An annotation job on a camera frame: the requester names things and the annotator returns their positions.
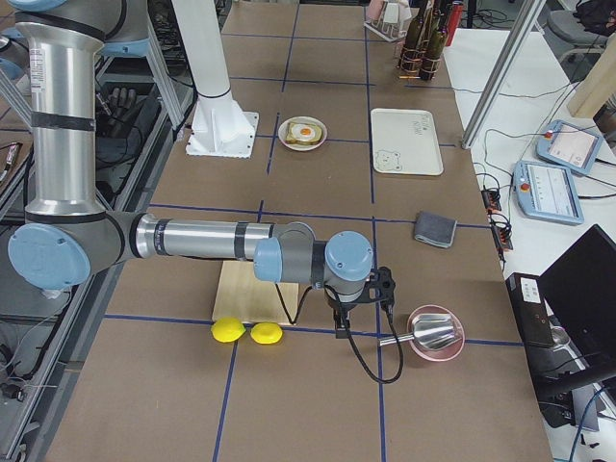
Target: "folded cloth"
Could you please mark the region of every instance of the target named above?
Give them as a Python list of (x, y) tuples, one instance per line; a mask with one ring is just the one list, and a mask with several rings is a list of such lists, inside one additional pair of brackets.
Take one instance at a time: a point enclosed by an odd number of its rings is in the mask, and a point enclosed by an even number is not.
[(421, 211), (417, 215), (414, 238), (422, 243), (448, 248), (453, 244), (457, 220)]

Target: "white plate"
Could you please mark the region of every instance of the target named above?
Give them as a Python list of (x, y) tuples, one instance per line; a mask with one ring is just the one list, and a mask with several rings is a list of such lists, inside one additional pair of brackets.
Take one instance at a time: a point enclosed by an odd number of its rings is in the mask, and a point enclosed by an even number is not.
[[(304, 146), (301, 144), (288, 144), (287, 142), (285, 142), (285, 139), (287, 138), (287, 131), (289, 130), (290, 122), (312, 123), (314, 125), (319, 126), (322, 130), (321, 141), (319, 141), (317, 144), (312, 144), (308, 146)], [(308, 117), (305, 115), (300, 115), (298, 117), (291, 117), (290, 119), (282, 122), (280, 124), (280, 127), (278, 127), (278, 139), (280, 140), (280, 142), (282, 142), (285, 146), (287, 146), (289, 149), (292, 149), (293, 151), (312, 151), (313, 149), (317, 149), (319, 146), (321, 146), (325, 142), (326, 138), (327, 138), (327, 128), (325, 127), (323, 122), (313, 117)]]
[(372, 109), (372, 159), (380, 173), (440, 175), (441, 150), (428, 111)]

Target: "blue cable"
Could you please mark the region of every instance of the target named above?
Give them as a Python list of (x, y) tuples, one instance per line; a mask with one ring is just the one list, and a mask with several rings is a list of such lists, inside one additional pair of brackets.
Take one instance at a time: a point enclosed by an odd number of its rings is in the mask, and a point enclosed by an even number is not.
[(595, 394), (593, 395), (593, 397), (588, 400), (588, 403), (586, 404), (586, 407), (584, 408), (584, 412), (582, 413), (581, 419), (579, 420), (579, 424), (577, 426), (576, 438), (574, 438), (574, 443), (571, 446), (571, 453), (569, 454), (569, 462), (573, 462), (574, 460), (574, 454), (576, 453), (576, 448), (578, 447), (579, 435), (581, 435), (581, 428), (584, 424), (584, 419), (586, 419), (586, 414), (588, 414), (588, 409), (590, 409), (590, 406), (592, 405), (592, 403), (595, 402), (597, 398), (599, 397), (599, 395), (603, 393), (604, 391), (605, 391), (605, 387), (601, 387), (599, 390), (597, 390)]

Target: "white tray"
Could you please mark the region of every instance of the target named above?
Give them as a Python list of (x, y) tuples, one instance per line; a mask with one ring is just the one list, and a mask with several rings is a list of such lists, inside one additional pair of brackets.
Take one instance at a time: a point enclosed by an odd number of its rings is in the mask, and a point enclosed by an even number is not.
[(441, 150), (432, 113), (372, 109), (372, 159), (380, 173), (440, 175)]

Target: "blue and white device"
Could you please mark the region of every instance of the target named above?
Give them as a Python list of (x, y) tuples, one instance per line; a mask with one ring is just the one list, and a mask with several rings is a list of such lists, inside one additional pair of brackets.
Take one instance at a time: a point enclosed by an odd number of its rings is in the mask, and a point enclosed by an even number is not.
[(584, 223), (574, 178), (567, 167), (520, 161), (513, 170), (513, 185), (527, 216), (565, 224)]
[(554, 120), (537, 142), (537, 156), (568, 167), (573, 173), (587, 175), (599, 154), (602, 140), (603, 136), (589, 129)]

